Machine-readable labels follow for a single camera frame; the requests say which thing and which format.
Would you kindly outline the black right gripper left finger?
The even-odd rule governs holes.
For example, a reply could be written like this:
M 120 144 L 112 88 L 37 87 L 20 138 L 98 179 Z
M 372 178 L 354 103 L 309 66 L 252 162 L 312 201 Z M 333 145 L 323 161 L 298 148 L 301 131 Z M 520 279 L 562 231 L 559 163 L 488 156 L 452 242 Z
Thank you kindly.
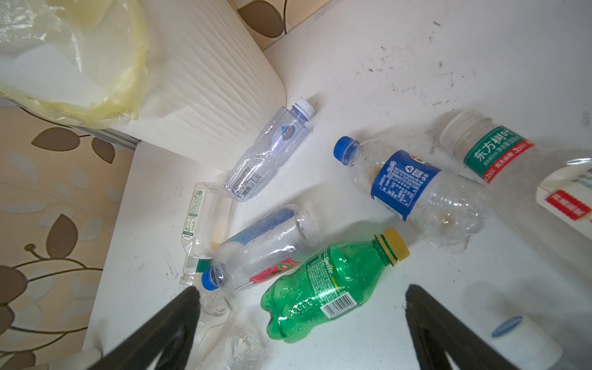
M 200 293 L 190 286 L 92 369 L 184 369 L 200 319 Z

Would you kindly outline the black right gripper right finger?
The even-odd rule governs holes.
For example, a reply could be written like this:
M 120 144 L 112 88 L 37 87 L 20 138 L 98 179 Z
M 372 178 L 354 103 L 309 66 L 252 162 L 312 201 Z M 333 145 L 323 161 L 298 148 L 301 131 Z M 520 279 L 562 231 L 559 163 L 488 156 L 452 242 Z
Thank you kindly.
M 421 369 L 515 369 L 419 285 L 405 293 L 405 317 Z

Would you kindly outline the green sprite bottle yellow cap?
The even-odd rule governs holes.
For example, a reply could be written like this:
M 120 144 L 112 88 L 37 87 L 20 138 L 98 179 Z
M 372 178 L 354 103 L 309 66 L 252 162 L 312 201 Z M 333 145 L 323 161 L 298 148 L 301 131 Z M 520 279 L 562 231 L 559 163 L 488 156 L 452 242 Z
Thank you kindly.
M 328 246 L 263 294 L 261 308 L 270 315 L 268 337 L 296 343 L 313 328 L 361 307 L 371 298 L 385 268 L 409 256 L 409 248 L 393 228 L 370 241 Z

